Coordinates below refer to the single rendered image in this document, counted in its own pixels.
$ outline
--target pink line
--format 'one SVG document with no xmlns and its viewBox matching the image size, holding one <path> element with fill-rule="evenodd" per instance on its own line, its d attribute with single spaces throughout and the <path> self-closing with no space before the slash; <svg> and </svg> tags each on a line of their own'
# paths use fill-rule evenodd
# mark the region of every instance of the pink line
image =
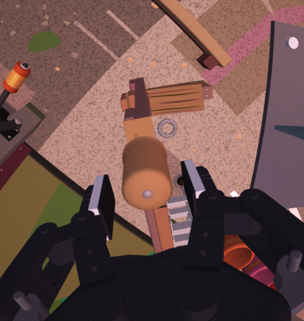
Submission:
<svg viewBox="0 0 304 321">
<path fill-rule="evenodd" d="M 285 23 L 299 23 L 304 21 L 304 6 L 285 8 L 273 12 L 275 21 Z M 232 61 L 225 67 L 216 67 L 212 70 L 205 69 L 201 76 L 210 85 L 215 86 L 223 79 L 233 68 L 235 68 L 244 58 L 246 58 L 254 49 L 256 49 L 271 34 L 271 21 L 274 20 L 272 14 L 268 14 L 259 21 L 243 37 L 236 41 L 226 53 Z"/>
</svg>

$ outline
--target green oval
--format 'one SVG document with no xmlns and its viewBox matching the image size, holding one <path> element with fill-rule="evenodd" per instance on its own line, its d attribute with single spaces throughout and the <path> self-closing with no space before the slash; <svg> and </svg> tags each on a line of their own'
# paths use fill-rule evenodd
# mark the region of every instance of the green oval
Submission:
<svg viewBox="0 0 304 321">
<path fill-rule="evenodd" d="M 28 52 L 40 52 L 52 49 L 61 44 L 60 38 L 52 31 L 39 32 L 28 43 Z"/>
</svg>

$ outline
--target white circle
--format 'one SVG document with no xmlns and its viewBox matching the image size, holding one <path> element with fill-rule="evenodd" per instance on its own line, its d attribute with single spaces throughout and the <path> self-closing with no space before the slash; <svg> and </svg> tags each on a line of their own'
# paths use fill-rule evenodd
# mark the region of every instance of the white circle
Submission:
<svg viewBox="0 0 304 321">
<path fill-rule="evenodd" d="M 296 37 L 287 37 L 286 38 L 286 46 L 290 49 L 298 48 L 298 39 Z"/>
</svg>

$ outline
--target orange cylinder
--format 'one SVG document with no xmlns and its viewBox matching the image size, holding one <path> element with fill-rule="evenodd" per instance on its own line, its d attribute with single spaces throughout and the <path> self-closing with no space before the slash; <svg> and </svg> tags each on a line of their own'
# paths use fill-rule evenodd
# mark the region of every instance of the orange cylinder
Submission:
<svg viewBox="0 0 304 321">
<path fill-rule="evenodd" d="M 243 269 L 254 258 L 254 253 L 239 238 L 239 235 L 225 235 L 224 262 Z"/>
<path fill-rule="evenodd" d="M 123 164 L 122 192 L 129 205 L 150 211 L 169 200 L 173 184 L 159 140 L 148 136 L 131 140 L 124 148 Z"/>
<path fill-rule="evenodd" d="M 21 62 L 18 61 L 14 68 L 11 70 L 5 81 L 2 83 L 3 87 L 8 90 L 10 93 L 14 94 L 22 86 L 24 81 L 30 75 L 30 67 L 28 70 L 24 69 L 21 65 Z"/>
</svg>

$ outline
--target pink stripe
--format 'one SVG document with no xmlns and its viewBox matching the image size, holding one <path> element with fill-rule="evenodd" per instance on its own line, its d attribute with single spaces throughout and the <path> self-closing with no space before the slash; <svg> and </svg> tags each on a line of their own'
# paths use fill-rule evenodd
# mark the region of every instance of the pink stripe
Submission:
<svg viewBox="0 0 304 321">
<path fill-rule="evenodd" d="M 286 8 L 273 12 L 275 20 L 285 23 L 299 23 L 304 21 L 304 6 Z M 233 68 L 235 68 L 244 58 L 256 49 L 271 34 L 271 21 L 274 20 L 272 14 L 268 14 L 258 22 L 243 37 L 234 43 L 226 53 L 232 61 L 225 67 L 216 67 L 212 70 L 205 69 L 201 76 L 210 85 L 215 86 Z"/>
</svg>

